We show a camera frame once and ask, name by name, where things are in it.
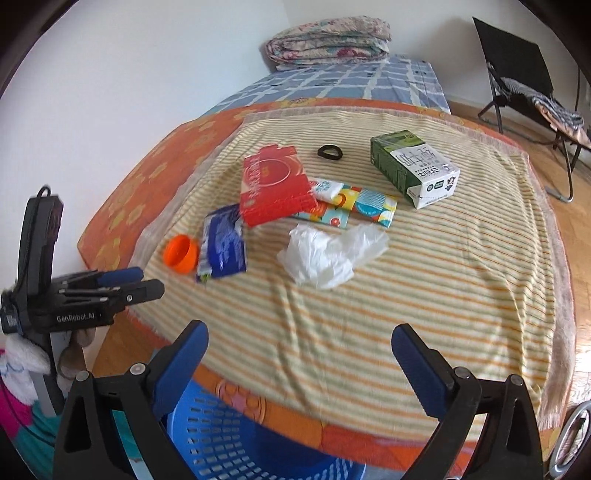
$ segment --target yellow striped blanket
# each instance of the yellow striped blanket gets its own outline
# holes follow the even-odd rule
[[[265,115],[243,124],[175,214],[145,268],[148,278],[165,283],[166,293],[136,307],[140,318],[169,339],[189,319],[205,321],[211,338],[207,367],[270,400],[367,433],[425,439],[436,424],[424,415],[390,349],[392,330],[403,322],[452,366],[495,380],[522,375],[539,408],[555,295],[545,221],[526,156],[420,115]],[[371,165],[370,137],[402,129],[461,168],[451,198],[415,210]],[[242,159],[273,143],[295,145],[310,176],[395,196],[389,250],[334,290],[297,287],[276,255],[302,220],[281,219],[245,232],[245,274],[202,285],[168,270],[161,260],[167,241],[179,233],[201,238],[206,214],[238,201]],[[339,145],[343,159],[318,158],[324,144]],[[349,224],[364,221],[352,214]]]

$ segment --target blue gripper pad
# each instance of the blue gripper pad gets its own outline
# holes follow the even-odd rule
[[[162,348],[150,362],[146,386],[152,397],[152,412],[158,420],[177,406],[208,343],[207,326],[191,320],[174,343]]]
[[[140,281],[142,278],[144,278],[143,270],[139,267],[131,267],[105,272],[96,281],[101,287],[118,287]]]
[[[441,421],[454,386],[449,374],[451,367],[439,352],[425,345],[408,323],[398,325],[392,332],[392,353],[425,413]]]

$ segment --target white towel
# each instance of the white towel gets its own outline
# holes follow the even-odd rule
[[[0,374],[10,393],[25,405],[33,405],[38,398],[30,372],[48,375],[49,356],[22,336],[8,335],[5,351],[0,355]]]

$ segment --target milk carton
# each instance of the milk carton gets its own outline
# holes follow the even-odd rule
[[[371,163],[417,209],[452,196],[460,176],[457,166],[408,130],[373,137]]]

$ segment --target black hair tie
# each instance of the black hair tie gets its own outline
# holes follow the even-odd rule
[[[327,160],[340,160],[343,158],[343,151],[336,145],[322,145],[318,149],[318,156]]]

